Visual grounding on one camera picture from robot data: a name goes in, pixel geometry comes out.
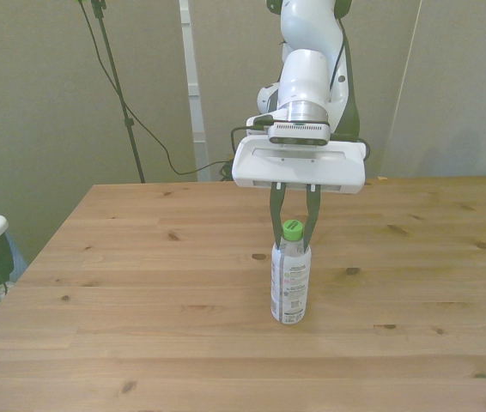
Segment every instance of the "white bottle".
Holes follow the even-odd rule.
[[[306,312],[312,250],[304,251],[303,233],[300,221],[286,221],[279,249],[271,251],[271,314],[282,324],[296,324]]]

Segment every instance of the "wood knot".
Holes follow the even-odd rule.
[[[466,203],[459,203],[461,209],[468,210],[470,212],[475,212],[476,210]]]
[[[122,394],[129,393],[130,391],[134,391],[136,388],[137,388],[136,380],[129,380],[123,385],[123,388],[121,388],[121,393]]]
[[[387,227],[392,230],[394,233],[401,234],[403,236],[409,236],[409,232],[403,230],[401,227],[396,225],[387,225]]]

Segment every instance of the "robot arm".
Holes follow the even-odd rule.
[[[268,9],[281,15],[284,66],[279,82],[258,94],[262,114],[249,118],[247,126],[262,130],[250,130],[241,141],[232,174],[237,185],[271,188],[276,242],[286,188],[307,190],[307,245],[320,191],[357,193],[365,183],[366,147],[357,142],[359,116],[340,22],[350,3],[266,0]]]

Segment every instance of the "green bottle cap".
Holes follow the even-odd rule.
[[[304,235],[304,225],[301,221],[291,220],[283,224],[283,237],[289,242],[296,242]]]

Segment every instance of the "black stand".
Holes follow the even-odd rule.
[[[109,57],[109,63],[112,66],[113,78],[115,79],[115,88],[117,89],[117,94],[119,96],[119,100],[121,101],[121,107],[123,108],[123,115],[125,116],[125,126],[127,131],[129,132],[129,138],[131,140],[131,146],[132,146],[132,153],[134,154],[134,160],[137,163],[140,182],[146,183],[143,176],[142,165],[140,164],[140,156],[138,155],[138,149],[137,149],[136,141],[134,139],[134,133],[132,133],[132,126],[134,125],[134,120],[132,118],[129,118],[129,115],[126,110],[125,99],[123,98],[123,92],[121,92],[121,84],[119,83],[117,71],[115,70],[115,63],[113,62],[112,49],[109,46],[106,27],[104,26],[104,13],[102,12],[102,10],[106,9],[106,0],[91,0],[91,3],[92,3],[92,9],[94,11],[94,16],[98,19],[98,22],[100,23],[100,29],[102,31],[102,35],[104,36],[104,43],[106,44],[107,56]]]

